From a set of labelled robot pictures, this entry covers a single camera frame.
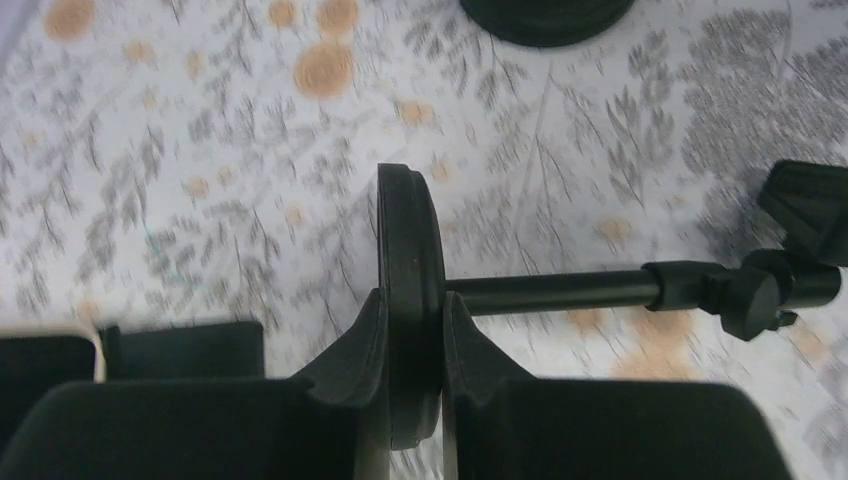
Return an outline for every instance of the black rubber disc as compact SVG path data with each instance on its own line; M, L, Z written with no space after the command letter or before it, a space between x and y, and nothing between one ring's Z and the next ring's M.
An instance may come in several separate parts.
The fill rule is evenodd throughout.
M380 288L389 316L392 449L413 448L436 429L442 388L445 267L424 177L405 165L377 170Z
M613 26L634 0L460 0L483 30L527 47L563 47Z

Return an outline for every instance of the black knob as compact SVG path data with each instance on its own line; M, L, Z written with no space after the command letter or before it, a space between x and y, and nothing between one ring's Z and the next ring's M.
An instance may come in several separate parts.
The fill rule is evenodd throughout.
M721 328L750 341L775 324L780 308L780 287L774 275L752 267L735 272L721 299Z

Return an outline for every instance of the black round object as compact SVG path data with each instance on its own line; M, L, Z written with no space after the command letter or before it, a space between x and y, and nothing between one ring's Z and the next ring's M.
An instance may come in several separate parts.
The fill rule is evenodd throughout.
M563 47L613 26L634 0L460 0L483 30L527 47Z
M774 325L779 307L780 287L774 276L743 266L733 275L721 299L721 328L749 342Z
M389 318L392 449L413 448L436 429L444 365L445 267L424 177L405 165L377 171L380 289Z

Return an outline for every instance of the floral tablecloth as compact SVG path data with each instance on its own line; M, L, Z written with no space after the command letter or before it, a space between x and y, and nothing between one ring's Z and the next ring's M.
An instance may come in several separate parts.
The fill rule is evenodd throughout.
M737 262L778 238L775 160L848 164L846 7L637 0L538 51L456 0L45 0L0 81L0 321L252 314L288 375L376 283L380 162L424 173L453 277ZM479 325L539 375L739 385L799 478L845 479L846 306L750 344L696 312Z

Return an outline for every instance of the adjustable dumbbell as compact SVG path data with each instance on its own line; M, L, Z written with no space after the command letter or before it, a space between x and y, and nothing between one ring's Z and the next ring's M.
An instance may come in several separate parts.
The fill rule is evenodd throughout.
M767 210L779 222L787 219L774 213L781 203L775 201L780 185L787 175L802 176L803 168L805 164L783 162L764 188ZM377 208L380 289L391 324L393 448L414 445L435 428L442 383L441 317L448 291L461 296L472 315L622 306L700 308L719 315L725 332L749 341L764 330L794 323L791 309L827 304L841 287L839 268L819 262L809 248L757 250L736 269L679 261L630 271L446 280L438 221L423 176L404 165L380 165ZM792 220L788 223L797 227L798 219Z

